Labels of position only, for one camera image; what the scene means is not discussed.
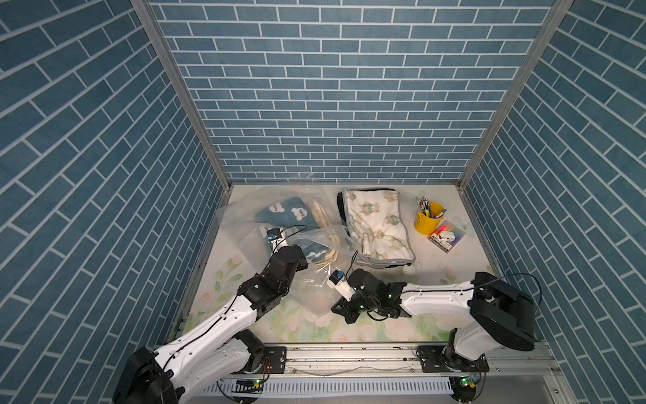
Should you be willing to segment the clear plastic vacuum bag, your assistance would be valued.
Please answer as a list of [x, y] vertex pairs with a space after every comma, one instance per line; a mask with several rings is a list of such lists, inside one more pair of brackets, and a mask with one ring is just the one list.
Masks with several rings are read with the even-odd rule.
[[256, 274], [282, 247], [297, 246], [307, 268], [294, 278], [288, 299], [315, 316], [331, 312], [343, 296], [329, 286], [336, 271], [348, 272], [356, 243], [336, 206], [336, 190], [325, 185], [241, 186], [216, 212], [219, 234]]

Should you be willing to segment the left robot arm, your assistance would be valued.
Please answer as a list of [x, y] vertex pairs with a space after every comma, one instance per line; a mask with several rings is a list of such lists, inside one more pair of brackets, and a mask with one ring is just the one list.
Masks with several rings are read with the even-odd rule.
[[202, 324], [155, 350], [136, 350], [125, 362], [112, 401], [185, 403], [224, 376], [255, 370], [264, 344], [250, 327], [289, 294], [294, 276], [307, 267], [299, 246], [281, 247]]

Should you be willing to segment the light green fluffy blanket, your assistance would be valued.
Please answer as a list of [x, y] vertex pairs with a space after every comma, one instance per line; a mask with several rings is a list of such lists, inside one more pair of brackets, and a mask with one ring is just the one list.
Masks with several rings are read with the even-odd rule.
[[402, 272], [406, 275], [414, 275], [417, 273], [417, 268], [414, 265], [405, 265], [402, 267]]

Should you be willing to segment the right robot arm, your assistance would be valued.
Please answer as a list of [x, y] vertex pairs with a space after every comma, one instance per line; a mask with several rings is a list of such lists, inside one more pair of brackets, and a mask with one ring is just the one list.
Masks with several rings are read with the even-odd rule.
[[470, 323], [454, 328], [439, 355], [420, 358], [425, 366], [461, 372], [486, 372], [486, 354], [497, 348], [530, 352], [535, 348], [535, 304], [531, 296], [486, 272], [461, 284], [423, 286], [385, 283], [370, 272], [356, 269], [350, 276], [332, 272], [327, 286], [341, 295], [331, 311], [347, 324], [361, 314], [377, 321], [427, 314], [468, 315]]

